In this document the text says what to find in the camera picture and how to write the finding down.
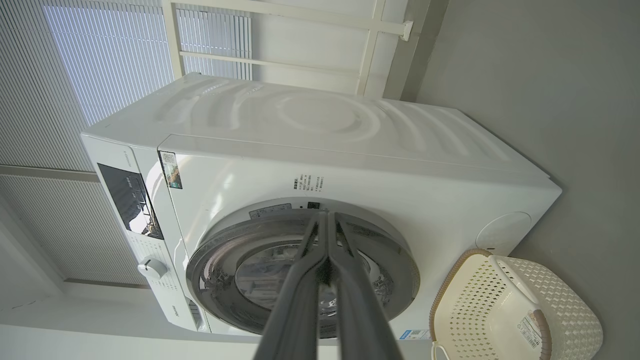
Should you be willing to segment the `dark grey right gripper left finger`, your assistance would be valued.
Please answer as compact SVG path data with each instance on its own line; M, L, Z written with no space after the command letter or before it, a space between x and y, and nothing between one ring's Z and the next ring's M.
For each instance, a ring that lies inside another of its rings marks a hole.
M329 214L316 212L302 237L254 354L256 360L316 360L319 292L330 280Z

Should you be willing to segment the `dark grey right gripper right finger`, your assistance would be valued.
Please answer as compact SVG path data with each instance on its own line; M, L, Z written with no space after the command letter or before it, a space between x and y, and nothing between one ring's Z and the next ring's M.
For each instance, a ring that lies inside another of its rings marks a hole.
M402 360L381 303L357 258L358 250L340 213L327 215L327 261L337 294L337 339L341 360Z

